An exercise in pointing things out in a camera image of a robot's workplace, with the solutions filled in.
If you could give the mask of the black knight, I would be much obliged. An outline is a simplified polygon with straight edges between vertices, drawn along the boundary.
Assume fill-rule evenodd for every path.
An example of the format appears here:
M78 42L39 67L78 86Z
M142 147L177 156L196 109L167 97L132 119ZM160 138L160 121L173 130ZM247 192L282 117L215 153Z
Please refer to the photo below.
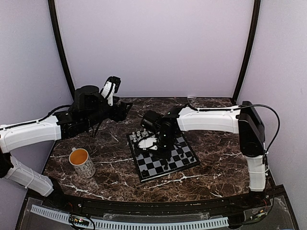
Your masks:
M183 159L182 162L183 162L184 165L189 164L189 160L188 159Z

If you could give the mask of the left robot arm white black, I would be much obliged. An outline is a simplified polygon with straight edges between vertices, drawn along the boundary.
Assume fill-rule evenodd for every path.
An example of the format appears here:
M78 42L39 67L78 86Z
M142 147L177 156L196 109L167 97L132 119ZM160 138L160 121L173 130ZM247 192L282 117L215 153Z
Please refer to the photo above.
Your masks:
M121 101L114 94L118 86L109 81L100 90L93 85L75 91L71 105L53 109L47 116L0 127L0 176L25 188L48 197L57 209L63 209L68 199L61 186L48 176L43 176L19 162L11 151L45 141L69 139L102 123L106 119L115 122L126 119L132 103Z

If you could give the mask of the right black frame post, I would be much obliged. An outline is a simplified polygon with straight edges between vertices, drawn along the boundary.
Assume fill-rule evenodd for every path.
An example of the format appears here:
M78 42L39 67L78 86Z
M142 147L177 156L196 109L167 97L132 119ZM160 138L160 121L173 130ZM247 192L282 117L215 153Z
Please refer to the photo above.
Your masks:
M254 44L254 39L255 39L255 34L257 30L257 25L258 25L258 19L259 19L259 14L260 14L260 6L261 6L261 0L254 0L253 4L253 11L252 11L252 16L251 16L251 23L250 23L250 28L249 28L249 33L248 33L248 39L247 39L247 44L246 44L246 49L244 52L243 60L242 60L242 65L240 68L239 76L236 82L235 90L233 93L233 96L231 98L232 104L236 104L239 98L239 94L241 92L243 82L245 79L245 75L248 69L248 64Z

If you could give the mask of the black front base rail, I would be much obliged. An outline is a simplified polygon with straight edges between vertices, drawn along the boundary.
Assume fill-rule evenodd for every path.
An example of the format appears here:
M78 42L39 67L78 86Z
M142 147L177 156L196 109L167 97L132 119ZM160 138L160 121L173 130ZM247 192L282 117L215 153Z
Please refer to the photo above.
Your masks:
M276 215L279 209L290 213L291 206L283 185L269 188L266 194L268 197L264 200L260 200L255 194L248 193L217 199L164 203L106 201L65 195L68 203L60 210L84 217L103 217L106 214L128 216L209 214L210 217L231 217L235 221L245 221L248 219L248 212L255 214L258 210L264 210L273 215Z

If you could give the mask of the patterned mug with yellow interior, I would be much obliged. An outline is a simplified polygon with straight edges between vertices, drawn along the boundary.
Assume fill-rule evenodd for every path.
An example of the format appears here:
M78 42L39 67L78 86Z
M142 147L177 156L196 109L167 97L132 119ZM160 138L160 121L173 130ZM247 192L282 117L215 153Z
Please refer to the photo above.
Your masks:
M96 168L87 150L82 148L72 148L69 155L69 162L74 167L77 174L83 179L94 176Z

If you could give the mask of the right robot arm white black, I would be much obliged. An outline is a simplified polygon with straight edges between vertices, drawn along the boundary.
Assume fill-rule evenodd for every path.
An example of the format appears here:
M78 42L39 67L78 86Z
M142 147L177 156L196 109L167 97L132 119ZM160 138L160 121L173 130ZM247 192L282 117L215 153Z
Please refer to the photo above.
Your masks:
M267 155L273 140L266 144L265 125L257 108L275 110L264 104L252 104L243 101L241 105L219 108L197 108L187 103L177 105L160 114L147 111L141 120L141 126L150 132L147 137L138 140L136 147L152 150L161 158L170 157L171 148L183 132L209 131L238 136L240 152L248 164L249 189L245 204L255 208L263 201L269 164Z

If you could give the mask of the black frame post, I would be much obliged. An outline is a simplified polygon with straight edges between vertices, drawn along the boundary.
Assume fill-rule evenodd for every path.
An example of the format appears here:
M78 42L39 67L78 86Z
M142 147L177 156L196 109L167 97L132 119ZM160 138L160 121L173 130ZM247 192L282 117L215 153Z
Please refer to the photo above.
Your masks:
M253 4L253 11L252 11L252 16L251 16L251 23L250 23L250 28L249 28L249 33L248 33L248 39L247 39L247 44L246 44L246 49L244 52L243 60L242 60L242 65L240 68L239 76L236 82L235 90L233 93L233 96L231 98L232 104L236 104L239 98L239 94L241 92L243 82L245 79L245 75L248 69L248 64L254 44L254 39L255 39L255 34L257 30L257 25L258 25L258 19L259 19L259 14L260 14L260 6L261 6L261 0L254 0Z
M60 62L61 62L61 65L62 65L62 69L63 69L63 73L64 73L64 76L65 76L67 86L69 88L71 97L73 99L74 93L75 93L75 86L74 86L74 83L72 81L69 65L68 65L68 62L67 62L67 59L66 59L63 41L62 41L62 38L61 38L59 21L58 21L57 10L56 10L56 2L54 0L48 0L47 2L48 2L48 8L49 8L49 14L50 14L50 19L51 19L53 34L54 34L54 38L55 38Z

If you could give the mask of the black grey chess board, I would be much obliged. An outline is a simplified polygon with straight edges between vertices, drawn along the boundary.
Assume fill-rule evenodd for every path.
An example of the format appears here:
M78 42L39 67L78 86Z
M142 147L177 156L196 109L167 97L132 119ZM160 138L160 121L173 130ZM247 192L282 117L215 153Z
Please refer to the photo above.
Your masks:
M171 157L168 160L155 157L153 155L154 150L142 150L136 147L137 141L147 136L154 137L151 132L146 134L140 133L140 136L138 136L136 132L126 135L140 182L147 182L200 164L200 160L187 142L184 134L177 137L174 149L171 152ZM192 156L195 158L194 162L190 162ZM182 162L183 159L188 159L189 164L184 165ZM168 163L167 171L164 170L164 164L166 162ZM147 171L146 176L142 175L142 170Z

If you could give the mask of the left black frame post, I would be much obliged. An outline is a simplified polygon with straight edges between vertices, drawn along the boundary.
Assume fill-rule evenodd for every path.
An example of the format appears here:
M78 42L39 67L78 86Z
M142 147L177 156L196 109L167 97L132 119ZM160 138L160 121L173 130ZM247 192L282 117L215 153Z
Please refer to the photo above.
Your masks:
M74 93L75 93L75 86L74 86L74 83L72 81L69 65L68 65L68 62L67 62L67 59L66 59L63 41L62 41L62 38L61 38L59 21L58 21L57 10L56 10L56 2L54 0L48 0L47 2L48 2L48 8L49 8L49 14L50 14L50 19L51 19L53 34L54 34L54 38L55 38L60 62L61 62L61 65L62 65L62 69L63 69L63 73L64 73L64 76L65 76L67 86L69 88L71 97L73 99Z

